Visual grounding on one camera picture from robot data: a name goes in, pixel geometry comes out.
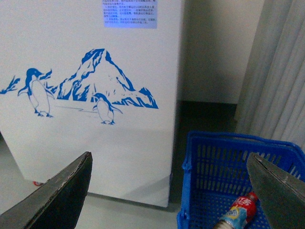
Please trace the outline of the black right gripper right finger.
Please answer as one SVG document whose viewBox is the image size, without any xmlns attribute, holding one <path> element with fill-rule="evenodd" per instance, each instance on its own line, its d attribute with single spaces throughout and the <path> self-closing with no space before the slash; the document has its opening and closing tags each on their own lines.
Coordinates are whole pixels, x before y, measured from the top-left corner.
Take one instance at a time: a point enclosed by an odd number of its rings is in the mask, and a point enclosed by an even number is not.
<svg viewBox="0 0 305 229">
<path fill-rule="evenodd" d="M 249 155 L 246 167 L 270 227 L 303 229 L 305 183 L 255 153 Z"/>
</svg>

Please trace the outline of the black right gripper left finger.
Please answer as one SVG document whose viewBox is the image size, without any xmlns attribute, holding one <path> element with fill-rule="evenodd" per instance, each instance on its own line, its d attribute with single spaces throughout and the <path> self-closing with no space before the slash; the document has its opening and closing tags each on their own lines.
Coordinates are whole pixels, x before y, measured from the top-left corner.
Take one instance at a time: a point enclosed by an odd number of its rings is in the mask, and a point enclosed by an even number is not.
<svg viewBox="0 0 305 229">
<path fill-rule="evenodd" d="M 0 216 L 2 229 L 73 229 L 92 173 L 92 154 L 85 152 L 61 172 Z"/>
</svg>

